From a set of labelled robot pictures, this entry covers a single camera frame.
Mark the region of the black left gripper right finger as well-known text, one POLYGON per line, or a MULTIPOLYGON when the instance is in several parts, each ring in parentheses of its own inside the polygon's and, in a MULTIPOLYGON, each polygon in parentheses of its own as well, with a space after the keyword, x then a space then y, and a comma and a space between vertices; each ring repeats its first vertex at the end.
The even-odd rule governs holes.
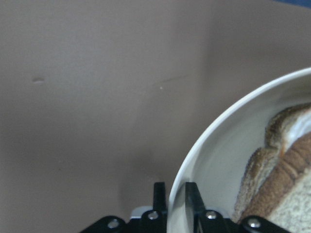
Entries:
POLYGON ((186 182, 185 185, 185 209, 186 216, 196 216, 205 211, 199 188, 194 182, 186 182))

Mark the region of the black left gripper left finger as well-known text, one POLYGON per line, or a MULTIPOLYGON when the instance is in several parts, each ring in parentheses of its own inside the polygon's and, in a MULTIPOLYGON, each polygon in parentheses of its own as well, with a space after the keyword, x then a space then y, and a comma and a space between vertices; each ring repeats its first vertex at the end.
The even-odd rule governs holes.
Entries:
POLYGON ((164 182, 154 183, 153 209, 163 215, 167 214, 166 188, 164 182))

